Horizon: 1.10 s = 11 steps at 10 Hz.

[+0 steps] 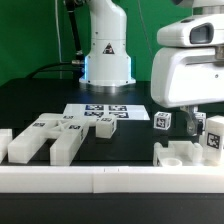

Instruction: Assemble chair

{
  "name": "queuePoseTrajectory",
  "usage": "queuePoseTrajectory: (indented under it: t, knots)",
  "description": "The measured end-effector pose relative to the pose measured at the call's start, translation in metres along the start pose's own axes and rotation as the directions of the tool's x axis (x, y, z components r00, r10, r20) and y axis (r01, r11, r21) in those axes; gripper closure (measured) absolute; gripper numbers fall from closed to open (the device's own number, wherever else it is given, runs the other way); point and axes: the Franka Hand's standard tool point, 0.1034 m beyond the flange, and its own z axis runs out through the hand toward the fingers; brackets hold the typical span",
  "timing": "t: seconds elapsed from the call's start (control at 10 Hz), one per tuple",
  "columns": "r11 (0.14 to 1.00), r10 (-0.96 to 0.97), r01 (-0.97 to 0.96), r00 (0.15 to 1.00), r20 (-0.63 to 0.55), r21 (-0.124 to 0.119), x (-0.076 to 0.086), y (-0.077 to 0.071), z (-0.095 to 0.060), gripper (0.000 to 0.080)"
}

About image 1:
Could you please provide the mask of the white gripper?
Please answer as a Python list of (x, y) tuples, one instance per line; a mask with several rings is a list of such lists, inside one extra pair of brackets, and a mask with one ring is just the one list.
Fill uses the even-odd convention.
[(186, 113), (187, 133), (197, 134), (195, 105), (224, 101), (224, 60), (215, 48), (162, 48), (155, 55), (151, 96), (159, 105)]

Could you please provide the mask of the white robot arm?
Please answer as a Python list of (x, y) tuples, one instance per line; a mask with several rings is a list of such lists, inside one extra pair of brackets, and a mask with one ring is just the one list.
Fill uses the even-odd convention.
[[(159, 29), (162, 48), (154, 57), (151, 97), (166, 108), (179, 107), (189, 116), (188, 133), (197, 133), (197, 106), (224, 101), (224, 0), (171, 0), (193, 14)], [(76, 57), (84, 65), (79, 82), (97, 91), (133, 85), (126, 53), (126, 13), (112, 0), (65, 0), (74, 16), (86, 4), (91, 16), (91, 50), (84, 55), (73, 26)]]

